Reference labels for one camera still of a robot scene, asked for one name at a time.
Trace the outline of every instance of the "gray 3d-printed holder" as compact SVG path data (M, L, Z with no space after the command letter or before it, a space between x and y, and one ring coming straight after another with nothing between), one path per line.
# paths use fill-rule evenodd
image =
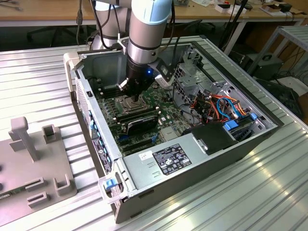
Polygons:
M0 226L77 193L60 129L28 134L25 117L11 120L0 142Z

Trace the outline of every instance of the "metal table surface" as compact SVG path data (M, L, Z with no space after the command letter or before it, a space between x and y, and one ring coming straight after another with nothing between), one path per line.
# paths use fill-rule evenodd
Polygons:
M29 130L61 128L78 188L76 196L14 221L0 230L307 230L308 127L210 41L195 40L284 123L243 160L170 197L139 216L115 224L102 200L94 164L66 86L62 55L88 47L0 53L0 139L10 118L25 115ZM217 77L217 71L204 66Z

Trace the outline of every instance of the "open computer chassis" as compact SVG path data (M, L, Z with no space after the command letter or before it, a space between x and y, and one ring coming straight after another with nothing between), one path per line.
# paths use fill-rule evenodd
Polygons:
M160 57L170 63L172 45ZM174 84L162 89L154 82L134 102L117 88L125 79L122 52L64 56L76 81L76 90L68 81L73 105L116 223L241 160L283 125L198 43L179 43L175 57ZM145 76L155 74L149 69Z

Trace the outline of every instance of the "white plastic bracket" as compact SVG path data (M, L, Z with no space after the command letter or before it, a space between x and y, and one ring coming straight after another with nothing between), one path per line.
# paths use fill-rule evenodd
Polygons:
M71 70L76 70L80 63L80 57L77 52L65 53L63 56L67 86L70 92L73 92Z

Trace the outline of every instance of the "motherboard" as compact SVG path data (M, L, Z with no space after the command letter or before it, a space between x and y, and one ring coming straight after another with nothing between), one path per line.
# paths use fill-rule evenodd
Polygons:
M137 102L128 96L110 99L96 96L123 155L177 138L184 130L197 123L193 117L191 121L186 120L181 110L174 105L171 94L171 91L166 91L154 83L139 96ZM133 129L138 127L138 122L141 123L140 128Z

